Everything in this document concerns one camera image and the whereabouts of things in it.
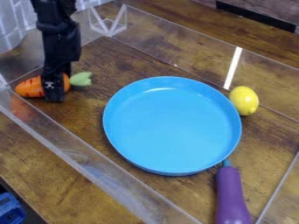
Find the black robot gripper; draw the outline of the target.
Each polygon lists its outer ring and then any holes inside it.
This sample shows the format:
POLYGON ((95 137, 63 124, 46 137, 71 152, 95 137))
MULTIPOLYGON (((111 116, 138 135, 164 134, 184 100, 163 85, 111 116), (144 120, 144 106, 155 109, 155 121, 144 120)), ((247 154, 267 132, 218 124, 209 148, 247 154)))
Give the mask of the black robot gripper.
POLYGON ((42 75, 47 102, 63 102, 71 89, 71 63, 80 60, 80 24, 71 19, 76 0, 31 0, 42 32, 44 63, 42 75))

